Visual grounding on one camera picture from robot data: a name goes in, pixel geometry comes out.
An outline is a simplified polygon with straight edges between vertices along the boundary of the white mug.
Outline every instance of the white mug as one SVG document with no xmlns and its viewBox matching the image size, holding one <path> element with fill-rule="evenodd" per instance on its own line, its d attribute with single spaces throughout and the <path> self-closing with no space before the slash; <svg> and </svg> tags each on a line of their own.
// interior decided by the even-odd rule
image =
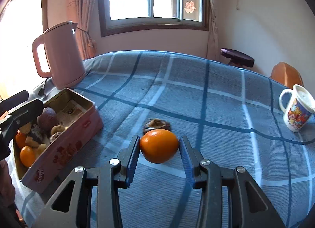
<svg viewBox="0 0 315 228">
<path fill-rule="evenodd" d="M 282 105 L 282 97 L 285 93 L 292 94 L 286 109 Z M 300 85 L 294 85 L 293 90 L 288 88 L 283 90 L 279 96 L 279 106 L 284 112 L 284 123 L 293 132 L 299 131 L 315 113 L 314 98 Z"/>
</svg>

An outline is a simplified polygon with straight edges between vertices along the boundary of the kettle lid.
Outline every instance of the kettle lid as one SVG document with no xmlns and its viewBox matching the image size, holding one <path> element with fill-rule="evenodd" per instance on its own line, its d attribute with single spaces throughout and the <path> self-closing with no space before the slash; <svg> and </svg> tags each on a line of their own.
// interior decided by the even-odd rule
<svg viewBox="0 0 315 228">
<path fill-rule="evenodd" d="M 50 32 L 51 30 L 53 30 L 53 29 L 55 29 L 55 28 L 57 28 L 57 27 L 59 27 L 59 26 L 62 26 L 62 25 L 65 25 L 65 24 L 73 24 L 73 23 L 74 23 L 73 21 L 66 21 L 66 22 L 63 22 L 63 23 L 56 24 L 56 25 L 54 25 L 53 27 L 50 27 L 49 29 L 45 30 L 45 31 L 43 32 L 43 34 L 45 34 L 45 33 L 47 33 L 47 32 Z"/>
</svg>

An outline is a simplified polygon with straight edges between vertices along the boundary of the open box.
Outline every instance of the open box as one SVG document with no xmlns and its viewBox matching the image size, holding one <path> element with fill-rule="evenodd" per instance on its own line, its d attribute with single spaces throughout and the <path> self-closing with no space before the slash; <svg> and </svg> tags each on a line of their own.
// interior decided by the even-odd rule
<svg viewBox="0 0 315 228">
<path fill-rule="evenodd" d="M 49 99 L 44 107 L 53 108 L 58 115 L 72 100 L 81 106 L 84 112 L 71 121 L 67 129 L 49 144 L 30 168 L 22 164 L 19 158 L 20 148 L 15 139 L 13 140 L 19 181 L 38 193 L 46 189 L 67 162 L 103 127 L 103 121 L 94 102 L 69 88 L 63 89 Z"/>
</svg>

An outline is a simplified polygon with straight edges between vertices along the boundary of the human hand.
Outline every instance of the human hand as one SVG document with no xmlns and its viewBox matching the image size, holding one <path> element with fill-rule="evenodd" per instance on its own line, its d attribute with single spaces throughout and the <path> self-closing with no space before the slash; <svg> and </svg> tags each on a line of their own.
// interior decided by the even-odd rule
<svg viewBox="0 0 315 228">
<path fill-rule="evenodd" d="M 12 185 L 9 166 L 5 160 L 0 160 L 0 194 L 6 207 L 14 203 L 15 188 Z"/>
</svg>

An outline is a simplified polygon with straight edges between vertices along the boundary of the mug handle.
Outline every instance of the mug handle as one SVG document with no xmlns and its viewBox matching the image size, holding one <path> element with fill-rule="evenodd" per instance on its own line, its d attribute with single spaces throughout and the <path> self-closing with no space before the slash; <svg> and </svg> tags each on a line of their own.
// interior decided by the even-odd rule
<svg viewBox="0 0 315 228">
<path fill-rule="evenodd" d="M 287 88 L 287 89 L 283 90 L 283 91 L 281 92 L 280 96 L 279 96 L 279 106 L 280 106 L 280 109 L 281 109 L 284 113 L 287 111 L 287 109 L 285 109 L 285 108 L 283 107 L 283 104 L 282 104 L 282 97 L 283 97 L 284 94 L 286 94 L 286 93 L 293 94 L 293 90 Z"/>
<path fill-rule="evenodd" d="M 40 77 L 42 78 L 49 78 L 51 77 L 51 72 L 43 72 L 42 68 L 40 67 L 39 63 L 39 58 L 38 58 L 38 53 L 37 53 L 37 47 L 41 44 L 44 44 L 44 37 L 43 35 L 39 36 L 36 38 L 32 44 L 32 51 L 33 51 L 33 57 L 34 57 L 34 62 L 35 62 L 35 67 L 37 70 L 37 73 Z"/>
</svg>

